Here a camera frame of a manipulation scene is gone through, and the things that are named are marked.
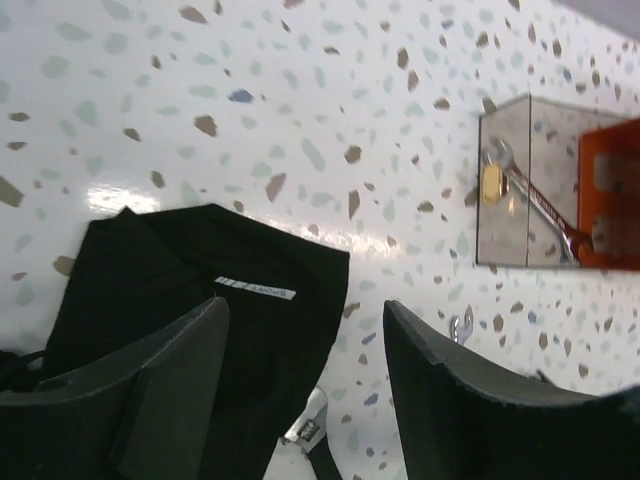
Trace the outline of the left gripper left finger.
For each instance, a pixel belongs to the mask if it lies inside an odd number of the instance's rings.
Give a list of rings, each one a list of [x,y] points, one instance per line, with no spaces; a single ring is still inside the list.
[[[228,327],[212,298],[34,392],[2,393],[2,478],[197,478]]]

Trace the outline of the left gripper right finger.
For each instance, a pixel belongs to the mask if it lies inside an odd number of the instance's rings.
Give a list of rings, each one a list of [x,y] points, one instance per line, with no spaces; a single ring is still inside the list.
[[[592,396],[522,376],[398,301],[383,327],[408,478],[638,478],[638,387]]]

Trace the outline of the black-handled adjustable wrench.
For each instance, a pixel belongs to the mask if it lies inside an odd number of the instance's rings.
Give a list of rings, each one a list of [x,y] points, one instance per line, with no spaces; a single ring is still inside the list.
[[[295,444],[310,461],[318,480],[342,480],[331,454],[326,425],[328,398],[316,386],[310,393],[304,410],[284,433],[286,444]]]

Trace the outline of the large silver combination wrench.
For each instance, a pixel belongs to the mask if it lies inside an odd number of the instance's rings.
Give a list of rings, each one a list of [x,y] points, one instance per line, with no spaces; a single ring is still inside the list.
[[[485,167],[497,169],[499,193],[504,195],[514,187],[523,195],[555,231],[561,244],[561,258],[571,265],[580,266],[582,259],[593,252],[591,235],[573,227],[529,180],[517,165],[511,145],[503,138],[490,137],[489,146],[482,150],[481,158]]]

